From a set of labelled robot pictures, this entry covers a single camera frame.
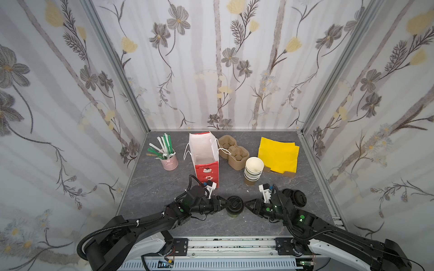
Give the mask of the black cup lid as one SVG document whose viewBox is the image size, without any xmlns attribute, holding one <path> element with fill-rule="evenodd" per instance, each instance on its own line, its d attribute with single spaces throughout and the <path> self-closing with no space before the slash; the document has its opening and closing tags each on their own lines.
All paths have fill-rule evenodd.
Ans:
<svg viewBox="0 0 434 271">
<path fill-rule="evenodd" d="M 243 210 L 244 210 L 244 201 L 239 196 L 234 195 L 228 198 L 226 211 L 243 212 Z"/>
</svg>

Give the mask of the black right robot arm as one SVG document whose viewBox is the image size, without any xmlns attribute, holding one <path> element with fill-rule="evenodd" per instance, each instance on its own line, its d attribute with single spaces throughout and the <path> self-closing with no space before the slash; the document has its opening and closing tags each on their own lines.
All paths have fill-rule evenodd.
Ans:
<svg viewBox="0 0 434 271">
<path fill-rule="evenodd" d="M 293 256 L 323 255 L 358 271 L 410 271 L 412 263 L 392 240 L 367 239 L 327 223 L 305 211 L 307 197 L 300 190 L 261 186 L 262 198 L 244 203 L 245 208 L 269 222 L 281 222 L 291 235 L 283 250 Z"/>
</svg>

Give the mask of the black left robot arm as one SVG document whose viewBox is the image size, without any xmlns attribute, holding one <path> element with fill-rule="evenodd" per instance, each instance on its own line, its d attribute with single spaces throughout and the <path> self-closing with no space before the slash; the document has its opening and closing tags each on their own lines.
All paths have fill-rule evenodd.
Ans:
<svg viewBox="0 0 434 271">
<path fill-rule="evenodd" d="M 212 195 L 196 176 L 189 175 L 189 185 L 183 193 L 155 214 L 124 219 L 119 215 L 102 229 L 96 230 L 78 243 L 78 256 L 87 261 L 93 271 L 116 271 L 126 260 L 133 246 L 141 240 L 163 231 L 175 229 L 192 218 L 194 213 L 213 215 L 229 204 L 228 199 Z"/>
</svg>

